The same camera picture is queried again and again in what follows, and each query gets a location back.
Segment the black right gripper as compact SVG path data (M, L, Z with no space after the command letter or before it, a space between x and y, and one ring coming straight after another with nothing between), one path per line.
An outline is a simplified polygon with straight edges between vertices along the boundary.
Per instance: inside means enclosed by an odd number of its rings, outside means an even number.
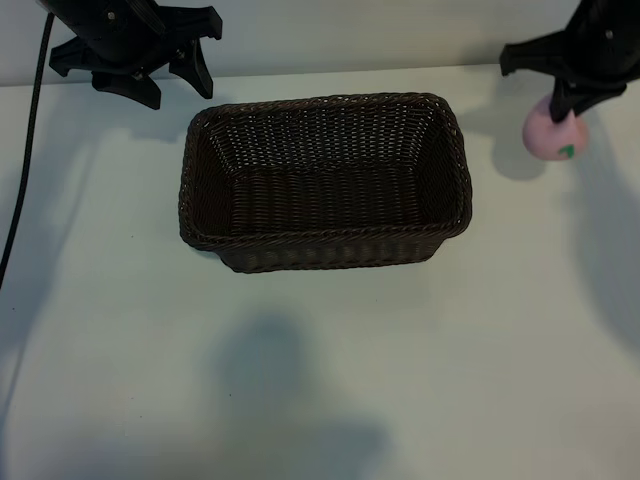
M530 70L556 78L550 100L554 123L621 96L639 78L639 1L582 1L567 26L500 54L504 76ZM572 85L575 83L623 83Z

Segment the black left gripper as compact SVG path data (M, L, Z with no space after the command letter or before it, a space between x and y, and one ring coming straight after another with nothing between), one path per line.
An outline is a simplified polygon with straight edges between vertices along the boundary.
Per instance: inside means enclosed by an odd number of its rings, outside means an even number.
M204 99L213 98L213 80L198 42L222 38L223 21L213 7L93 0L44 1L42 6L75 34L51 52L49 65L59 75L91 71L95 90L159 110L158 85L149 77L127 75L151 73L170 62L172 74Z

